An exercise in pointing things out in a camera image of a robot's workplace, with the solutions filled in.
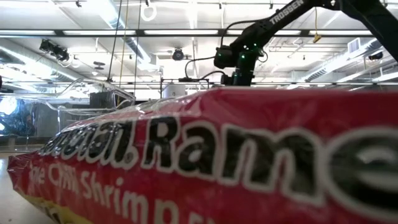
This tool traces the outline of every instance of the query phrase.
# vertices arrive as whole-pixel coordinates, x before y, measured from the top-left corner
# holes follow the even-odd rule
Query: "ceiling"
[[[100,4],[109,2],[112,7]],[[111,29],[109,16],[118,16],[121,8],[120,18],[125,27],[134,30],[147,29],[224,29],[232,22],[241,20],[260,19],[273,15],[275,10],[282,8],[289,1],[273,0],[273,8],[270,9],[269,0],[152,0],[150,8],[146,9],[145,1],[136,0],[86,0],[80,1],[81,7],[77,7],[75,1],[70,0],[25,0],[9,1],[0,0],[0,34],[1,30],[91,30]],[[387,7],[393,15],[398,16],[398,0],[387,1]],[[323,30],[366,30],[362,23],[349,18],[341,12],[329,11],[323,8],[317,9],[317,20],[315,9],[312,9],[293,21],[285,29],[315,29],[315,21],[319,31]],[[234,29],[243,29],[249,24],[238,24]],[[265,51],[268,54],[266,63],[258,62],[254,69],[254,82],[300,82],[300,79],[347,50],[348,43],[356,38],[349,37],[323,37],[316,44],[313,37],[275,37],[266,45]],[[57,63],[54,57],[43,54],[39,50],[42,39],[49,39],[54,44],[68,49],[70,60]],[[224,44],[230,44],[235,37],[226,37]],[[69,73],[68,82],[73,77],[95,78],[106,80],[108,76],[114,82],[137,82],[136,88],[142,89],[140,98],[154,98],[159,89],[160,76],[163,78],[181,78],[184,74],[184,67],[188,60],[174,61],[171,59],[171,52],[175,48],[181,48],[185,55],[195,55],[195,58],[211,57],[215,49],[220,45],[219,37],[136,37],[135,40],[142,47],[142,50],[150,57],[151,61],[141,63],[137,61],[135,53],[127,45],[124,45],[123,38],[114,37],[7,37],[0,38],[0,47],[9,47],[11,51],[18,49],[24,55],[35,58],[37,63],[44,63],[53,70]],[[365,44],[373,38],[362,38],[361,43]],[[94,69],[93,62],[103,62],[103,70]],[[350,63],[329,71],[327,75],[312,80],[312,82],[337,82],[344,77],[366,71],[355,78],[348,79],[348,82],[365,82],[366,80],[380,76],[380,67],[386,72],[394,72],[395,60],[384,50],[382,60],[364,59],[358,57]],[[217,70],[212,60],[196,62],[197,72],[193,71],[192,65],[188,68],[192,77],[202,77],[205,74]],[[232,68],[224,70],[231,73]],[[220,74],[209,77],[210,81],[219,82]],[[11,81],[24,82],[28,78],[13,78]],[[63,81],[62,76],[55,77],[53,81]],[[131,86],[122,85],[125,89]]]

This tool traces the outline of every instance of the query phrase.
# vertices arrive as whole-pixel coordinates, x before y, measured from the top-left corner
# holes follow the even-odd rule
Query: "plastic wrapper crinkle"
[[[9,159],[58,223],[397,223],[398,93],[215,89]]]

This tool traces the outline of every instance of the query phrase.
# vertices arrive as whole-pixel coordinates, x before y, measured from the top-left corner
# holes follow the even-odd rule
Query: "black robotic arm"
[[[294,0],[274,15],[260,19],[243,30],[229,46],[217,48],[214,65],[218,68],[236,67],[232,77],[223,75],[222,84],[250,86],[256,60],[262,56],[262,48],[292,21],[313,7],[342,11],[361,21],[389,53],[398,61],[398,20],[379,0]]]

